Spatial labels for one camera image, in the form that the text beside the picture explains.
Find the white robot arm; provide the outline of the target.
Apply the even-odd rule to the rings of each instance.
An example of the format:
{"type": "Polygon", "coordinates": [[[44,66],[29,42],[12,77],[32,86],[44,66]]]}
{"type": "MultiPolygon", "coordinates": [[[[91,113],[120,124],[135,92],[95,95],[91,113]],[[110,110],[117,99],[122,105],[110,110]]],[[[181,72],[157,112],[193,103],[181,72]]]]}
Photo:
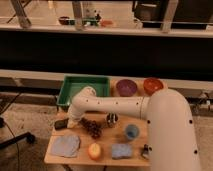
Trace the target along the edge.
{"type": "Polygon", "coordinates": [[[150,171],[201,171],[192,112],[179,92],[161,89],[150,97],[97,97],[92,87],[85,87],[72,98],[69,124],[86,111],[142,115],[148,123],[150,171]]]}

